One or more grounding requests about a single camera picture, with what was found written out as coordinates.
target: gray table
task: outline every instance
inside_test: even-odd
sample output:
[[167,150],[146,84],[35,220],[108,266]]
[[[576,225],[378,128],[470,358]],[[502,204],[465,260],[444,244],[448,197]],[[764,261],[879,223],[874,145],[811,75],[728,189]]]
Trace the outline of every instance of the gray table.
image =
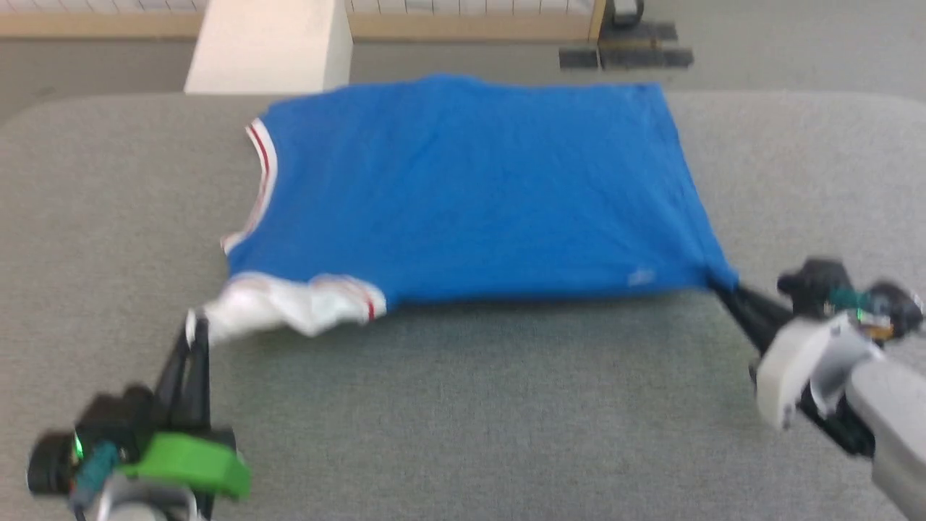
[[[0,130],[0,518],[64,520],[23,474],[101,389],[151,383],[223,282],[262,98],[105,97]],[[718,236],[769,290],[810,253],[926,288],[926,107],[863,95],[673,94]],[[895,354],[926,371],[915,341]],[[807,424],[769,431],[753,352],[708,295],[408,311],[217,349],[215,415],[254,471],[220,521],[894,520]]]

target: grid pattern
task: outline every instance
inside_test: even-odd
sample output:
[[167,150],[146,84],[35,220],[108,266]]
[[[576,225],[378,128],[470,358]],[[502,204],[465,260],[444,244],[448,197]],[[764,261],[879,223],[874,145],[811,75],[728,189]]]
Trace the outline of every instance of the grid pattern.
[[348,13],[591,15],[594,0],[344,0]]
[[0,0],[0,13],[192,13],[208,0]]

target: green block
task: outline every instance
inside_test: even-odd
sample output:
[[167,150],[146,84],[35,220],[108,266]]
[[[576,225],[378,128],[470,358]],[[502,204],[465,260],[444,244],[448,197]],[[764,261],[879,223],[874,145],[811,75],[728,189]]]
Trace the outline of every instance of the green block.
[[180,483],[192,490],[232,499],[251,491],[251,471],[237,452],[212,441],[176,432],[154,435],[142,461],[119,468],[128,477]]

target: blue fabric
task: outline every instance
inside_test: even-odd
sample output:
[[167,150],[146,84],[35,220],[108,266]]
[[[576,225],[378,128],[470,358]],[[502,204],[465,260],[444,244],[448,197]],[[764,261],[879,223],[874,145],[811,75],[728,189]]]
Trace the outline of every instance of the blue fabric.
[[277,103],[269,208],[231,276],[347,274],[393,308],[732,288],[657,85],[436,76]]

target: wooden frame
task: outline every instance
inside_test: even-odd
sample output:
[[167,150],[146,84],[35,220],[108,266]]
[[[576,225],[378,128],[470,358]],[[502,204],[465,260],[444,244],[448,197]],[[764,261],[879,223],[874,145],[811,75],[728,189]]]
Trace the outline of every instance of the wooden frame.
[[[595,0],[589,19],[575,15],[377,15],[350,13],[360,41],[403,42],[597,42],[607,0]],[[0,15],[0,38],[195,39],[202,13]]]

